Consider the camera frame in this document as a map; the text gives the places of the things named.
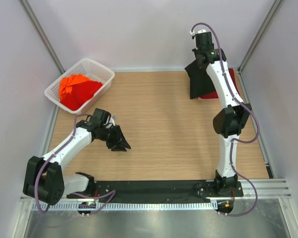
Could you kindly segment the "black t-shirt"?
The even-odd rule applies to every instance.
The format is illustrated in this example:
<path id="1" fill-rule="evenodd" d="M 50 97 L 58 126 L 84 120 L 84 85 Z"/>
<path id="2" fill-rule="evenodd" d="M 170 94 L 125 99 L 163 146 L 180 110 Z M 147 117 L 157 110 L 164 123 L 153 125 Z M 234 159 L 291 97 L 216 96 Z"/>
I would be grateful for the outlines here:
<path id="1" fill-rule="evenodd" d="M 217 99 L 215 87 L 211 78 L 203 68 L 199 68 L 196 60 L 185 67 L 189 77 L 190 99 Z"/>

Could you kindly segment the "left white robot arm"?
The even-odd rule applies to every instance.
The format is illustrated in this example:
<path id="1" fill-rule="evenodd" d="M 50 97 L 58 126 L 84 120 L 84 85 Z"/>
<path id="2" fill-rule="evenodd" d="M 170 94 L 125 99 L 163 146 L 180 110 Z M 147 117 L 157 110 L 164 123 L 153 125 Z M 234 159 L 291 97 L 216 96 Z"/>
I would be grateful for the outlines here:
<path id="1" fill-rule="evenodd" d="M 32 156 L 26 166 L 23 194 L 36 203 L 55 205 L 63 196 L 91 198 L 95 194 L 94 177 L 82 172 L 64 177 L 69 162 L 94 140 L 104 141 L 111 151 L 131 148 L 112 115 L 96 108 L 86 119 L 74 121 L 70 135 L 42 157 Z"/>

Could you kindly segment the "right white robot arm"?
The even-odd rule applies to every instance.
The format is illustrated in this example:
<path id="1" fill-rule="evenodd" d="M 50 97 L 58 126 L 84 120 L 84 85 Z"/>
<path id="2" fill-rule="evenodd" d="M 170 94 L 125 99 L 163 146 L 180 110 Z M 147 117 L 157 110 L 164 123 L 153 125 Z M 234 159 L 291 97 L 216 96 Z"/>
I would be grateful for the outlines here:
<path id="1" fill-rule="evenodd" d="M 220 159 L 214 178 L 214 191 L 219 196 L 226 196 L 237 188 L 237 140 L 246 125 L 251 106 L 244 104 L 238 93 L 229 74 L 224 52 L 214 48 L 211 32 L 192 30 L 190 34 L 195 40 L 193 52 L 197 66 L 211 79 L 221 105 L 221 111 L 213 118 L 213 128 L 220 139 Z"/>

